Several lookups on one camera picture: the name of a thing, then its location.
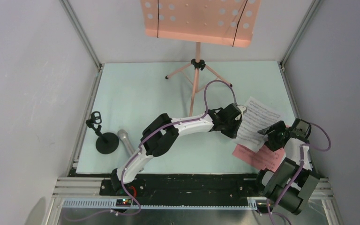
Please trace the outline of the white sheet music page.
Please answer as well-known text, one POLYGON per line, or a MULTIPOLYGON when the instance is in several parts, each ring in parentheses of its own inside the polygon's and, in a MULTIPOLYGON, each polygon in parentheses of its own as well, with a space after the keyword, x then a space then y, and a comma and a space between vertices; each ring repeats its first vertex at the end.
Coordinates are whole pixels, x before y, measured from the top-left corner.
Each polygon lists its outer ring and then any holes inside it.
POLYGON ((246 112, 242 115, 242 123, 234 142, 257 152, 265 143, 264 135, 258 131, 282 120, 282 115, 254 97, 250 97, 245 106, 246 112))

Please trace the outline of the pink music stand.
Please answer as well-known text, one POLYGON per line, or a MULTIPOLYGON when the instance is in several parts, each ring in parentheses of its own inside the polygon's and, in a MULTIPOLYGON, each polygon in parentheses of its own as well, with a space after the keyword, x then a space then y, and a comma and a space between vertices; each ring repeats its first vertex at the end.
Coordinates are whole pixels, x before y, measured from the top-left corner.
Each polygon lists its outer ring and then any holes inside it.
POLYGON ((216 80, 229 84, 201 59, 201 44, 248 47, 253 38, 260 0, 142 0, 146 34, 150 37, 195 42, 195 58, 165 78, 194 67, 189 114, 193 114, 199 74, 208 69, 216 80))

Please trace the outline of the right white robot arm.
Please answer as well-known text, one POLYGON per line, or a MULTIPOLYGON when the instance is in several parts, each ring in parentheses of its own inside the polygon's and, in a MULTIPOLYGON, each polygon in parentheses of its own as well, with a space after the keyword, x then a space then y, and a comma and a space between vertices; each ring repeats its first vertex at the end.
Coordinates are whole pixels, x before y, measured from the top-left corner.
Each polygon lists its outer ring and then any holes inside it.
POLYGON ((311 123, 296 119, 290 127, 280 120, 258 131, 265 136, 264 146, 272 153, 284 149, 285 158, 276 171, 258 173, 254 191, 294 215, 302 212, 320 181, 308 161, 311 128, 311 123))

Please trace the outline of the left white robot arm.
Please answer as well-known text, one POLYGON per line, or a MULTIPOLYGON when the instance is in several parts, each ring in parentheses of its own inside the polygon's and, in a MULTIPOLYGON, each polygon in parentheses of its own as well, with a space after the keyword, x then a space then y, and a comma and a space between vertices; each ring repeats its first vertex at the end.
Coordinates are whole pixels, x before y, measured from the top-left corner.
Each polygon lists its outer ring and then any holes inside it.
POLYGON ((111 189, 118 195, 129 191, 136 175, 153 158, 168 152, 177 138, 194 133, 220 132, 234 139, 242 123, 242 115, 247 108, 235 103, 225 108, 208 109, 205 113, 186 117, 171 118, 168 114, 159 115, 142 133, 138 149, 121 167, 110 175, 111 189))

